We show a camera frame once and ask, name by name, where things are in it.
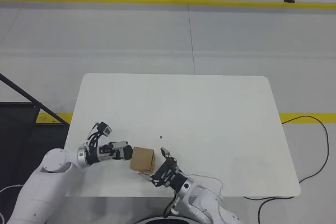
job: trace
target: white table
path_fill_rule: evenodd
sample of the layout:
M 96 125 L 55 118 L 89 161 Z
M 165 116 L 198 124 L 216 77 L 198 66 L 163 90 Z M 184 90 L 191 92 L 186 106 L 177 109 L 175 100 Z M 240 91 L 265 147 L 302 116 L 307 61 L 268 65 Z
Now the white table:
M 156 169 L 167 148 L 185 173 L 214 176 L 223 196 L 300 193 L 269 81 L 259 76 L 97 74 L 84 76 L 65 149 L 76 151 L 95 122 L 126 140 L 152 148 Z M 86 169 L 68 195 L 166 197 L 129 168 L 105 161 Z M 196 178 L 218 192 L 217 181 Z

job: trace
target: floor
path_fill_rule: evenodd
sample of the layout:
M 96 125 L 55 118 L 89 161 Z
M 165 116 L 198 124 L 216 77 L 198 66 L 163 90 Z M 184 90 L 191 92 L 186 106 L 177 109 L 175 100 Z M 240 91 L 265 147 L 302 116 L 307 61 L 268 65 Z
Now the floor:
M 0 72 L 54 112 L 72 112 L 83 75 L 102 72 L 266 76 L 280 113 L 336 113 L 336 10 L 1 3 Z M 24 99 L 0 83 L 0 101 Z M 299 197 L 267 204 L 263 224 L 336 223 L 336 124 L 326 127 L 325 170 Z M 299 179 L 317 171 L 322 127 L 284 131 Z M 168 201 L 67 198 L 48 223 L 133 223 Z M 257 223 L 260 202 L 226 204 Z

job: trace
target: black floor mat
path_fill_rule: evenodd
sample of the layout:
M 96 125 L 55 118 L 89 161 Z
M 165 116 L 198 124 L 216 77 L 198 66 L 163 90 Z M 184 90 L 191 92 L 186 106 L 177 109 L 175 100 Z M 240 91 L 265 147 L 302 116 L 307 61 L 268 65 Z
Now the black floor mat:
M 32 103 L 0 103 L 0 190 L 9 185 L 24 184 L 48 151 L 64 147 L 68 127 L 34 125 L 35 120 Z M 25 139 L 25 133 L 31 135 Z M 0 211 L 6 221 L 19 191 L 20 188 L 11 188 L 0 194 Z

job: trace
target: floor seam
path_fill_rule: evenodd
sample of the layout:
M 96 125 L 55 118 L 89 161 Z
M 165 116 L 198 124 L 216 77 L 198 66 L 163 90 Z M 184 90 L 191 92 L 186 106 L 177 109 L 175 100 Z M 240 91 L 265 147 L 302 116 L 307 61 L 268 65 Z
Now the floor seam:
M 193 52 L 192 27 L 190 26 L 189 5 L 187 5 L 187 6 L 188 6 L 188 18 L 189 18 L 190 43 L 191 43 L 191 45 L 192 45 L 193 72 L 194 72 L 194 74 L 195 74 L 195 61 L 194 61 L 194 52 Z
M 15 21 L 17 20 L 17 17 L 18 17 L 18 15 L 20 14 L 21 10 L 22 10 L 22 8 L 19 9 L 19 11 L 18 11 L 18 13 L 17 13 L 15 19 L 14 19 L 13 22 L 11 23 L 11 25 L 10 25 L 9 29 L 7 30 L 7 32 L 6 32 L 5 36 L 4 36 L 4 38 L 3 38 L 2 41 L 0 42 L 0 47 L 1 47 L 1 45 L 4 43 L 7 34 L 10 32 L 11 28 L 13 27 L 13 24 L 14 24 Z

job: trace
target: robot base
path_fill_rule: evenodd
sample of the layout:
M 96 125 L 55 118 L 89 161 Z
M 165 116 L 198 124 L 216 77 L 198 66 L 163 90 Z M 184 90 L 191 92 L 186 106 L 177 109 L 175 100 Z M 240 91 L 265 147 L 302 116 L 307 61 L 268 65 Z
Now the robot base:
M 147 218 L 145 220 L 141 220 L 139 222 L 136 222 L 136 224 L 199 224 L 199 223 L 184 217 L 168 216 L 167 218 L 164 218 L 162 216 L 158 216 L 154 218 Z

